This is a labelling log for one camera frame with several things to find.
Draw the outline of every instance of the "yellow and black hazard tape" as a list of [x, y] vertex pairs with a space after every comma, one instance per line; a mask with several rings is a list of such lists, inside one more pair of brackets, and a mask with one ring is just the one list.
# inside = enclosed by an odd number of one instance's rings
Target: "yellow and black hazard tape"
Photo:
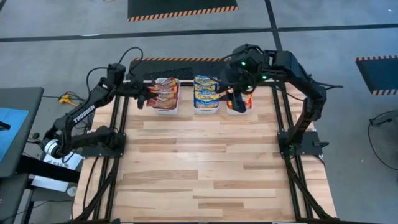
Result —
[[[396, 55], [387, 55], [387, 56], [373, 56], [373, 57], [357, 57], [355, 58], [355, 62], [359, 62], [362, 60], [384, 60], [384, 59], [397, 59]], [[373, 90], [372, 95], [395, 95], [398, 93], [398, 90]]]
[[170, 12], [170, 13], [161, 13], [154, 15], [146, 15], [146, 16], [133, 16], [128, 19], [129, 22], [136, 21], [145, 21], [152, 19], [165, 19], [171, 17], [180, 17], [180, 16], [193, 16], [200, 14], [209, 14], [209, 13], [217, 13], [217, 12], [229, 12], [229, 11], [237, 11], [239, 9], [238, 6], [228, 6], [228, 7], [217, 7], [212, 9], [199, 9], [199, 10], [189, 10], [182, 12]]
[[395, 59], [398, 58], [396, 55], [387, 55], [387, 56], [375, 56], [375, 57], [357, 57], [355, 61], [362, 61], [362, 60], [383, 60], [383, 59]]
[[221, 58], [143, 58], [144, 61], [169, 61], [169, 62], [217, 62], [221, 61]]

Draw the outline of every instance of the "white paper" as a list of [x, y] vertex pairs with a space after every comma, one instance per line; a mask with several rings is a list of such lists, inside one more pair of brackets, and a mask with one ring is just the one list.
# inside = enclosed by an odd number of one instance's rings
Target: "white paper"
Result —
[[[65, 160], [67, 160], [71, 156], [72, 152], [69, 155], [65, 156]], [[67, 163], [63, 163], [62, 159], [55, 159], [50, 155], [46, 155], [44, 157], [44, 162], [51, 163], [56, 166], [65, 167], [71, 170], [75, 170], [79, 162], [83, 157], [79, 154], [74, 154], [72, 158]], [[32, 185], [36, 187], [43, 187], [46, 189], [58, 190], [61, 192], [65, 192], [68, 188], [68, 182], [63, 182], [59, 180], [54, 180], [46, 177], [35, 176], [33, 179]]]

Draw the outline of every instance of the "blue mat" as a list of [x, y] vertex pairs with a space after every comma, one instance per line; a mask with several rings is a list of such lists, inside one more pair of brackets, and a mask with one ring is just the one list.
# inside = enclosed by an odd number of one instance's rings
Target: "blue mat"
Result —
[[8, 151], [28, 113], [29, 111], [27, 110], [0, 108], [0, 121], [11, 126], [10, 130], [0, 131], [0, 162]]

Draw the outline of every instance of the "wooden table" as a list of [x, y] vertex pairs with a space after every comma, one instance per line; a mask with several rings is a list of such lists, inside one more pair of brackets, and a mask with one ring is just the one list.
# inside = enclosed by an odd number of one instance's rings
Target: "wooden table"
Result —
[[[303, 98], [295, 88], [288, 92]], [[137, 109], [130, 99], [127, 146], [119, 165], [112, 218], [122, 222], [270, 222], [294, 221], [287, 173], [279, 154], [271, 88], [254, 92], [254, 109], [244, 116], [193, 112], [193, 87], [182, 87], [176, 116], [159, 116], [153, 108]], [[281, 95], [282, 116], [286, 120]], [[294, 120], [302, 102], [289, 98]], [[119, 107], [120, 119], [122, 103]], [[113, 104], [96, 110], [93, 127], [109, 125]], [[335, 209], [320, 161], [302, 156], [309, 191], [330, 215]], [[73, 213], [82, 210], [94, 158], [84, 161]], [[102, 158], [88, 189], [97, 191]], [[302, 194], [298, 190], [302, 216]], [[100, 218], [104, 217], [104, 194]]]

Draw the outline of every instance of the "white container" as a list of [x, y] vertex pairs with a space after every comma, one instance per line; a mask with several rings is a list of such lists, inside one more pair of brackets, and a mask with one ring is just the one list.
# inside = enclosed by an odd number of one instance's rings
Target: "white container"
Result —
[[215, 114], [218, 111], [218, 108], [220, 107], [220, 104], [218, 105], [217, 108], [196, 108], [193, 106], [193, 110], [197, 114]]
[[[167, 78], [158, 78], [155, 80], [156, 83], [161, 83], [164, 82]], [[177, 105], [174, 109], [155, 109], [155, 113], [159, 115], [176, 115], [178, 113], [178, 103], [180, 101], [180, 92], [181, 92], [181, 83], [179, 79], [175, 79], [175, 81], [178, 83], [178, 93], [177, 93]]]
[[239, 113], [235, 110], [229, 109], [228, 106], [226, 106], [226, 113], [228, 115], [246, 115], [249, 114], [253, 110], [253, 105], [251, 105], [251, 108], [246, 110], [244, 113]]

